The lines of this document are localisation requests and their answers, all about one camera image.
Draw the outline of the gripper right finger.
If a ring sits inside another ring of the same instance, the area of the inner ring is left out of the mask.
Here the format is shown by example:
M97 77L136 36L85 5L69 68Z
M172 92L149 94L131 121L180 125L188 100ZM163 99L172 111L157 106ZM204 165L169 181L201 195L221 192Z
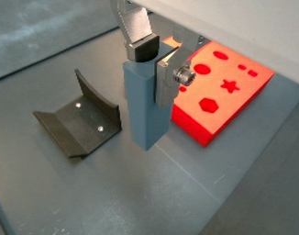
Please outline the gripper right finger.
M156 103L167 106L179 93L179 85L189 86L196 74L189 69L189 57L209 42L209 39L176 25L172 39L179 43L171 52L156 63Z

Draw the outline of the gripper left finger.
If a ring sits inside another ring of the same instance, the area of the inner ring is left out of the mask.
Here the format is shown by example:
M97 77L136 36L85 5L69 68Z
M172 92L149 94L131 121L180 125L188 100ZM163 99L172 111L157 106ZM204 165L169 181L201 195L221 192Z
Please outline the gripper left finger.
M147 10L128 0L111 0L112 12L125 39L127 58L148 62L159 51L159 35L152 31Z

